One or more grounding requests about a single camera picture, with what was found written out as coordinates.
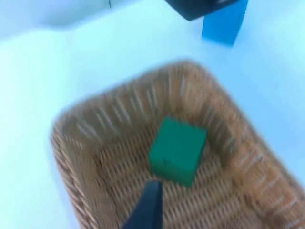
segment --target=black object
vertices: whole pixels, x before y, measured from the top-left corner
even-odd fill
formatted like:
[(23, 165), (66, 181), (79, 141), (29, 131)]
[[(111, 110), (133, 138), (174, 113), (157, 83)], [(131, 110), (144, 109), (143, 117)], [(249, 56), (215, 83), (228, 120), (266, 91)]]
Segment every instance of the black object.
[(162, 229), (162, 183), (146, 183), (143, 194), (122, 229)]
[(192, 21), (238, 0), (165, 0), (182, 17)]

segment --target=white surface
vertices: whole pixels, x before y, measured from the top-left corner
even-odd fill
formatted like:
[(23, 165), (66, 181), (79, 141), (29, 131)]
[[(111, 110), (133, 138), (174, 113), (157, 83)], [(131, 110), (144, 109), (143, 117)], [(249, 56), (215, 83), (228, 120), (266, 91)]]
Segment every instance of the white surface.
[(108, 0), (1, 0), (0, 39), (37, 26), (69, 25), (108, 8)]
[(0, 227), (77, 228), (48, 143), (52, 119), (71, 103), (184, 58), (215, 73), (304, 185), (304, 11), (301, 0), (250, 1), (232, 49), (200, 40), (202, 20), (188, 23), (162, 0), (1, 43)]

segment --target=blue block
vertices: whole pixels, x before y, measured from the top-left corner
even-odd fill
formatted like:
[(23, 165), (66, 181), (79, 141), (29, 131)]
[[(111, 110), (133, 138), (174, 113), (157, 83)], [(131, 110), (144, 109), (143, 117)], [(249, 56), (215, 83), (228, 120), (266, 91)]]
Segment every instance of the blue block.
[(244, 20), (248, 0), (239, 0), (203, 20), (202, 37), (232, 46)]

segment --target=wicker basket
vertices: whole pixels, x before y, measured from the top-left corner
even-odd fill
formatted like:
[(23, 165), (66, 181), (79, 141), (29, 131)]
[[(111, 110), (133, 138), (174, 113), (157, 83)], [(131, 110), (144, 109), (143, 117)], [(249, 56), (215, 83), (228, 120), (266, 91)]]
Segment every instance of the wicker basket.
[(216, 80), (191, 62), (167, 65), (64, 113), (52, 144), (82, 228), (120, 228), (149, 172), (166, 115), (207, 129), (191, 189), (163, 182), (163, 227), (305, 228), (302, 188)]

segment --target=green block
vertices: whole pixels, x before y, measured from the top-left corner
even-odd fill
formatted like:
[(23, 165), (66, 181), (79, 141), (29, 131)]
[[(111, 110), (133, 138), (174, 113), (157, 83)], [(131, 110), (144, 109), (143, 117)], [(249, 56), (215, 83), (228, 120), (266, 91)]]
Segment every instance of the green block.
[(149, 153), (151, 172), (191, 187), (205, 138), (205, 130), (165, 118)]

